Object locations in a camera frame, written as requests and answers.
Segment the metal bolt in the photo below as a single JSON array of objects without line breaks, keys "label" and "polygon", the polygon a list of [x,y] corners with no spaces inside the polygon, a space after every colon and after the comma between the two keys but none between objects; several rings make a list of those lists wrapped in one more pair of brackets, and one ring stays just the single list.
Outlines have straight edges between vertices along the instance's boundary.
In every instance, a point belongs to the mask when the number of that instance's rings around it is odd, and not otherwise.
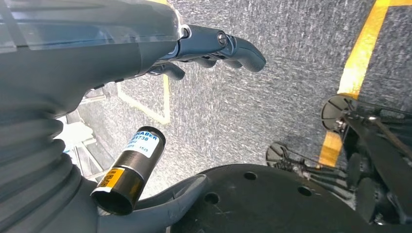
[{"label": "metal bolt", "polygon": [[343,128],[344,123],[345,122],[343,120],[337,119],[336,122],[335,122],[335,128],[337,130],[341,130]]},{"label": "metal bolt", "polygon": [[225,47],[227,45],[227,36],[224,32],[218,33],[218,42],[219,42],[219,45],[222,47]]}]

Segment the black round base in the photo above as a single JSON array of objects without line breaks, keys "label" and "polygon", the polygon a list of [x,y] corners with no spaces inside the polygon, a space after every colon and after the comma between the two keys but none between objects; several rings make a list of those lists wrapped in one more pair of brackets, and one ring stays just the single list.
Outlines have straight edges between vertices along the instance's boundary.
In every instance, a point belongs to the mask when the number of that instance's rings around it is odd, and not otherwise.
[{"label": "black round base", "polygon": [[204,172],[209,186],[172,233],[345,233],[370,227],[323,188],[279,169],[228,165]]}]

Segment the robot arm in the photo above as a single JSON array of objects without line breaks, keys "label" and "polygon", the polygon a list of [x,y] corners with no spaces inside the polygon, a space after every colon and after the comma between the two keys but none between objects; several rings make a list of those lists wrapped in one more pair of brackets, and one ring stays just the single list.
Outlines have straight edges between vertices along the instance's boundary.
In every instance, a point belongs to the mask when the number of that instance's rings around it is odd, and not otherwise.
[{"label": "robot arm", "polygon": [[55,118],[108,82],[146,73],[181,79],[171,61],[265,65],[249,42],[181,27],[172,8],[143,0],[0,0],[0,34],[0,232],[7,233],[153,232],[173,224],[205,186],[204,175],[138,203],[129,216],[99,216],[89,196],[96,184],[53,140],[62,131]]}]

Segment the caster wheel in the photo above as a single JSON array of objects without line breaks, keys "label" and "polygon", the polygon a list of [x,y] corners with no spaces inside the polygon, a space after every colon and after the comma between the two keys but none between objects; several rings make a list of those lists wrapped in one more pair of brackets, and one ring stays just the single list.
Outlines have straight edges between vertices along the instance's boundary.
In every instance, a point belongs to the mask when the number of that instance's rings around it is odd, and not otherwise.
[{"label": "caster wheel", "polygon": [[341,117],[343,110],[349,110],[355,100],[349,96],[335,95],[322,108],[321,120],[325,129],[338,133],[335,129],[336,120]]},{"label": "caster wheel", "polygon": [[266,163],[268,166],[275,167],[275,164],[286,158],[288,148],[281,142],[273,142],[266,151]]}]

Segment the gray plastic housing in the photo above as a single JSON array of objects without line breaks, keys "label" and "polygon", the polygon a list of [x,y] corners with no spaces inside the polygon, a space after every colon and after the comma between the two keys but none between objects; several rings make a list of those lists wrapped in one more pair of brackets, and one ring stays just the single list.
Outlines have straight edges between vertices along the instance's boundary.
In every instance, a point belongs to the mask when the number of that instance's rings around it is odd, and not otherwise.
[{"label": "gray plastic housing", "polygon": [[185,214],[203,175],[128,216],[99,216],[96,183],[53,140],[63,128],[55,118],[87,90],[142,75],[172,51],[178,24],[172,8],[149,1],[0,0],[0,232],[155,232]]}]

